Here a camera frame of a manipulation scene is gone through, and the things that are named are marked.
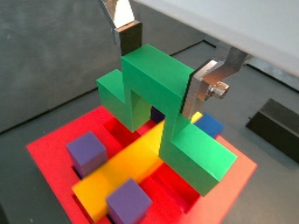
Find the block structure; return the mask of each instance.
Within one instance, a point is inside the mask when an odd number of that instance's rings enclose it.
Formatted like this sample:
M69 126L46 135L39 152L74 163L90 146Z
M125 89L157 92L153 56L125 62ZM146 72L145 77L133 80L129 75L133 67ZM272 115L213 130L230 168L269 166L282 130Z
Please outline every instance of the block structure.
M130 179L107 197L109 215L117 224L137 224L153 201L138 183Z
M193 118L195 122L202 115ZM97 222L109 212L106 198L133 178L138 183L163 164L158 157L165 121L131 143L74 187L73 190L91 219Z
M90 131L69 143L67 147L75 170L86 178L109 161L106 146Z
M90 224L90 218L83 212L83 208L79 205L79 202L74 199L74 191L71 190L71 187L75 184L85 182L85 179L79 180L79 177L71 168L73 161L66 144L78 136L93 130L97 136L101 137L101 141L106 144L109 157L113 158L117 155L117 151L121 151L122 149L118 149L121 147L121 144L117 140L114 140L114 137L103 128L103 124L111 118L113 115L109 113L105 107L97 108L83 117L57 129L51 134L43 136L39 140L27 145L27 149L33 155L33 159L41 168L42 174L47 179L47 182L50 183L50 187L58 197L67 215L70 216L71 223L74 224ZM163 126L161 126L161 128L162 129L155 134L158 136L158 139L162 140ZM147 146L153 142L154 137L151 132L153 130L146 133L146 135L151 135L151 139L145 146ZM249 182L250 176L257 169L257 164L245 156L245 154L242 154L241 151L238 151L238 149L232 146L232 144L229 144L229 142L224 138L221 138L221 136L218 136L217 140L221 141L221 143L238 155L238 161L229 170L229 173L225 179L221 181L220 185L213 189L206 197L202 197L197 201L195 205L191 207L191 211L189 211L189 213L186 214L174 202L174 197L170 197L170 194L162 188L162 185L151 178L147 178L141 186L147 195L150 195L154 204L142 223L217 224L222 222L224 217L226 216L233 203L238 198L240 193L246 186L246 183ZM159 151L159 145L161 142L154 144L154 147L157 147L157 153ZM101 187L106 185L103 184L102 180L99 181L99 183ZM85 192L82 192L83 195L81 199L85 200L87 198L87 195L85 195L85 193L90 192L93 192L91 199L99 201L99 198L95 197L97 194L101 194L99 186L94 183L91 185L91 188L87 187L85 189ZM95 222L98 224L110 223L107 217L103 217L102 220L97 219Z
M224 124L208 113L203 114L201 120L194 125L214 138L225 129Z
M299 115L292 109L270 99L248 128L299 163Z
M193 69L150 45L122 58L122 67L98 79L102 103L131 131L153 106L166 115L159 157L205 196L238 157L181 113Z
M201 199L199 193L175 173L173 168L163 164L151 176L151 179L163 188L167 196L186 214L191 211L197 201Z

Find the blue block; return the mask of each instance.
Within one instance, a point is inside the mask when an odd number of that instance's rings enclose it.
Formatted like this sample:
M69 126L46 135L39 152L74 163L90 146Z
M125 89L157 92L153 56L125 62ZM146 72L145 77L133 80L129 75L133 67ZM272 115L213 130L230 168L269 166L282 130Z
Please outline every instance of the blue block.
M67 147L77 172L86 178L109 161L107 148L91 131Z
M203 117L194 125L214 138L225 129L224 124L208 113L203 114Z
M137 224L146 217L153 201L130 179L107 197L109 215L117 224Z

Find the purple cube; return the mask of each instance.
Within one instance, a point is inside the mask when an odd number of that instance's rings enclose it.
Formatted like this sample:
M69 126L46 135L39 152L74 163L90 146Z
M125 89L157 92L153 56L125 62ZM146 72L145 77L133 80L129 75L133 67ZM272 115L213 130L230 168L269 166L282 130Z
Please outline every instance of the purple cube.
M77 172L86 178L109 161L107 148L91 131L67 147Z
M137 224L146 217L153 201L130 179L107 197L109 215L117 224Z

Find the black block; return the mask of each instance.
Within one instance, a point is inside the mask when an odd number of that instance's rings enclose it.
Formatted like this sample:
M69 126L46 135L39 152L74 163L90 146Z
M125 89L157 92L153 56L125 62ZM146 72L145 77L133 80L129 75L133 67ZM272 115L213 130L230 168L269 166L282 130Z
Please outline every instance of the black block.
M297 163L299 163L299 115L270 99L248 124Z

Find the red block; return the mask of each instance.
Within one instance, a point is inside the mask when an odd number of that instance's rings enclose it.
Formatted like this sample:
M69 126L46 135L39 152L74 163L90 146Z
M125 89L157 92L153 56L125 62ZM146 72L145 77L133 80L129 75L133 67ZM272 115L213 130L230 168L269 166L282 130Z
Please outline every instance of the red block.
M93 131L107 146L107 156L111 158L123 149L122 140L118 141L115 139L117 135L111 135L109 128L105 127L105 124L113 118L109 111L101 107L27 146L71 222L75 224L89 224L91 222L71 190L71 187L79 181L79 177L73 170L71 156L66 144ZM209 195L197 200L197 195L185 195L183 189L189 188L185 183L173 184L173 179L178 177L174 173L170 173L167 168L162 167L154 177L146 179L142 183L142 187L154 201L143 224L213 224L221 223L224 220L257 169L257 164L221 136L217 140L238 155L238 161L225 179ZM102 219L99 223L109 224L109 218Z

